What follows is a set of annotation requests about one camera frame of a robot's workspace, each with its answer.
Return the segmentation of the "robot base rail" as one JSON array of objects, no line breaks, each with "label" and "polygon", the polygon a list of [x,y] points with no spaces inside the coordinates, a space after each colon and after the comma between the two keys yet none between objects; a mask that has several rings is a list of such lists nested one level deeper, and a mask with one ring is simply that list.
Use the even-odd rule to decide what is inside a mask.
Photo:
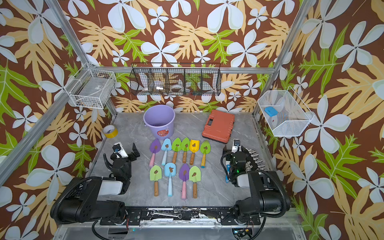
[{"label": "robot base rail", "polygon": [[192,225],[192,226],[258,226],[262,218],[258,214],[241,217],[235,207],[126,207],[121,220],[111,217],[102,218],[103,226],[134,226],[143,227],[145,224],[158,223],[160,225]]}]

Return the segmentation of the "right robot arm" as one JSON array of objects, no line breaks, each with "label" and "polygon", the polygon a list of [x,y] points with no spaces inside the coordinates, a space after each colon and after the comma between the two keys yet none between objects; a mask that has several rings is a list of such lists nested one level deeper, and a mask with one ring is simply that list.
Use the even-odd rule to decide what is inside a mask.
[{"label": "right robot arm", "polygon": [[277,172],[267,171],[255,151],[223,150],[221,166],[228,183],[250,190],[250,197],[220,212],[222,225],[260,225],[261,217],[279,218],[290,209],[291,202]]}]

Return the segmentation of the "purple trowel pink handle back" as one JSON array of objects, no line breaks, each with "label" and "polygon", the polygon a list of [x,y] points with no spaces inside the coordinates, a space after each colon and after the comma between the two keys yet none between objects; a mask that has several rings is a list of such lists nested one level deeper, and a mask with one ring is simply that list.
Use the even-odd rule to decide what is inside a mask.
[{"label": "purple trowel pink handle back", "polygon": [[155,139],[150,145],[150,151],[152,152],[152,156],[149,163],[149,167],[152,168],[154,166],[156,153],[158,153],[160,150],[161,150],[161,143],[159,139]]}]

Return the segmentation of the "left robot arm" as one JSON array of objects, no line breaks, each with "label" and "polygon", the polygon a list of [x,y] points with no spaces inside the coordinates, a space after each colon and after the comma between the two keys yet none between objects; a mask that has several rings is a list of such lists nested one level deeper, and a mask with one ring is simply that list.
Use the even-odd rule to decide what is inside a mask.
[{"label": "left robot arm", "polygon": [[127,154],[121,143],[113,145],[109,162],[103,154],[104,162],[111,171],[108,178],[76,177],[70,181],[51,208],[50,216],[56,223],[74,224],[102,220],[111,224],[122,224],[126,218],[126,207],[120,201],[99,201],[100,196],[123,195],[127,192],[132,177],[132,162],[140,157],[135,144]]}]

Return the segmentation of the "white brush blue handle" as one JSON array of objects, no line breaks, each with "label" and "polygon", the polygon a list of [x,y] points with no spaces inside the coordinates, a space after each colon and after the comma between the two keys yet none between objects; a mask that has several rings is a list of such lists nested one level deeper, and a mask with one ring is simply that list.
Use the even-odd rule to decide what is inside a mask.
[{"label": "white brush blue handle", "polygon": [[226,164],[226,183],[230,182],[230,164]]}]

